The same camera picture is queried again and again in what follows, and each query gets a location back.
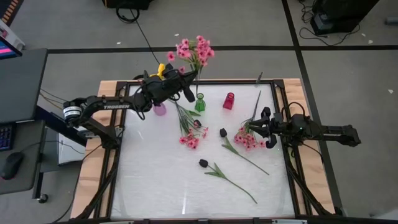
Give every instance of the clear plastic sheet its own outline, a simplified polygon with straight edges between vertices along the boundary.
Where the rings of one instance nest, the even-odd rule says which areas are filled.
[[[130,95],[135,90],[132,86]],[[191,90],[195,92],[195,86],[191,86]],[[164,103],[167,109],[164,116],[150,111],[145,121],[132,110],[127,111],[111,218],[294,216],[280,142],[273,149],[257,148],[249,152],[233,142],[241,122],[252,116],[260,90],[257,119],[265,106],[275,112],[270,85],[200,85],[206,110],[197,119],[209,127],[209,132],[206,139],[200,139],[196,150],[179,143],[181,132],[172,102]],[[232,110],[222,107],[229,92],[235,94]],[[194,110],[195,103],[189,103],[183,95],[178,103]],[[224,144],[221,128],[227,130],[229,140],[239,153],[270,175],[221,147]],[[247,190],[258,204],[229,182],[205,175],[204,172],[211,170],[200,167],[200,159],[206,159],[211,165],[216,162],[223,173]]]

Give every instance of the keyboard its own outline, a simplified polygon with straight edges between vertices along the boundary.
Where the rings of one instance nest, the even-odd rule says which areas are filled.
[[[0,151],[12,149],[14,131],[12,124],[0,124]]]

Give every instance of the monitor screen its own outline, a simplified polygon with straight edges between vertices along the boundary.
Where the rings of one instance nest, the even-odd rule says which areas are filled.
[[[22,53],[13,47],[9,42],[0,37],[0,60],[5,58],[20,57]]]

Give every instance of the green glass vase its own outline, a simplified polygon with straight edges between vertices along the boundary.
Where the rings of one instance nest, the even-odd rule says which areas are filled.
[[[204,98],[205,96],[202,94],[202,93],[198,93],[197,94],[197,103],[196,103],[196,105],[195,105],[195,110],[197,110],[197,111],[199,111],[199,112],[201,112],[201,111],[204,111],[205,110],[205,108],[206,108],[206,103],[205,103],[205,101],[203,100],[203,98]]]

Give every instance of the wooden frame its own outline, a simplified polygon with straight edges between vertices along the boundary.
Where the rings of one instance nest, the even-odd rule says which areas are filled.
[[[306,114],[309,114],[307,101],[303,92],[301,80],[298,78],[283,79],[285,85],[285,92],[287,95],[288,102],[296,101],[303,105]],[[99,86],[98,96],[114,96],[116,92],[116,85],[118,81],[102,81]],[[282,105],[281,93],[277,92],[279,104]],[[301,108],[297,105],[290,107],[292,114],[301,113]],[[111,121],[111,111],[99,111],[93,115],[94,119],[99,121],[101,124],[107,126]],[[119,124],[121,119],[121,111],[116,114],[115,124]],[[314,147],[318,150],[318,144],[316,141],[306,141],[306,144]],[[99,139],[88,140],[86,146],[86,154],[90,153],[93,149],[100,145]],[[325,170],[323,168],[320,156],[312,150],[306,148],[306,146],[300,146],[300,157],[302,161],[303,173],[307,183],[307,187],[311,190],[317,200],[327,209],[329,212],[334,213],[333,202],[331,201],[330,190],[326,180]],[[73,201],[71,218],[78,216],[83,209],[89,204],[90,200],[96,193],[99,182],[100,174],[104,161],[104,149],[99,148],[89,157],[87,157],[82,164],[78,184],[75,190],[75,199]],[[113,163],[114,152],[110,154],[108,171]],[[296,185],[297,198],[300,207],[300,214],[305,215],[305,207],[303,202],[303,196],[301,190]],[[107,201],[109,198],[109,187],[103,196],[103,203],[101,204],[100,216],[106,216]]]

